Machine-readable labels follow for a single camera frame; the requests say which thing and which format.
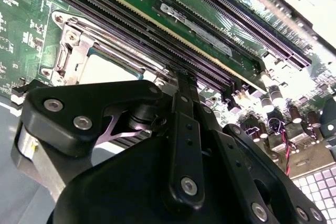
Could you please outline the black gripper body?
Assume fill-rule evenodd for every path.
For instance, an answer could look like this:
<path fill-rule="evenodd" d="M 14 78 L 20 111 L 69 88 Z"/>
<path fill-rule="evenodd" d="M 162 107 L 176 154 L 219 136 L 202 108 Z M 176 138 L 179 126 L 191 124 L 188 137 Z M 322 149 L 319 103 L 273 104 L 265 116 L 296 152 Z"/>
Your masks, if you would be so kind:
<path fill-rule="evenodd" d="M 74 178 L 53 223 L 245 223 L 223 165 L 198 137 L 149 138 Z"/>

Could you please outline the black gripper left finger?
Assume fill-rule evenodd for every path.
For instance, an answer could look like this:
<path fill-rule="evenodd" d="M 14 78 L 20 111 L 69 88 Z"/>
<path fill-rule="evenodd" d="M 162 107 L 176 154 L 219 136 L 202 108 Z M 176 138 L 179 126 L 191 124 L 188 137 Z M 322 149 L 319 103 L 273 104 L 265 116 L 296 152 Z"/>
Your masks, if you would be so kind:
<path fill-rule="evenodd" d="M 37 88 L 27 95 L 20 140 L 36 142 L 31 162 L 58 201 L 78 175 L 153 137 L 198 137 L 184 74 L 167 94 L 134 80 Z"/>

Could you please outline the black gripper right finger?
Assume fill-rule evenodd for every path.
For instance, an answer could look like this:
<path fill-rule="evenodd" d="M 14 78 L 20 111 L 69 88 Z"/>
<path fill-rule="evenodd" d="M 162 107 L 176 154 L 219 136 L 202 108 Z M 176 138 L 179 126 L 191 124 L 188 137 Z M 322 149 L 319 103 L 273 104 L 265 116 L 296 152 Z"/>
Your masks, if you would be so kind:
<path fill-rule="evenodd" d="M 223 168 L 211 188 L 220 189 L 231 223 L 326 223 L 317 206 L 238 126 L 221 128 L 211 109 L 200 103 L 197 80 L 187 79 L 196 117 L 212 151 L 211 168 Z"/>

